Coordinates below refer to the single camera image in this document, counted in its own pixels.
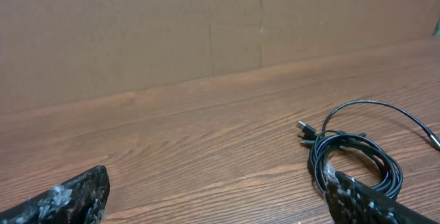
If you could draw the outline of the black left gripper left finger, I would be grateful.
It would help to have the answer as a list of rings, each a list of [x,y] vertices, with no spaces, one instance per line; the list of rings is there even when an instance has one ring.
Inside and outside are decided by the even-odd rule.
[[[95,166],[10,209],[1,224],[100,224],[110,193],[105,166]]]

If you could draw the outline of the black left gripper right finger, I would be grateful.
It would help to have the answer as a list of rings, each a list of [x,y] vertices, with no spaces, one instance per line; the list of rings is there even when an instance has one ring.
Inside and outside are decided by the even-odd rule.
[[[340,171],[326,176],[324,197],[337,224],[437,224]]]

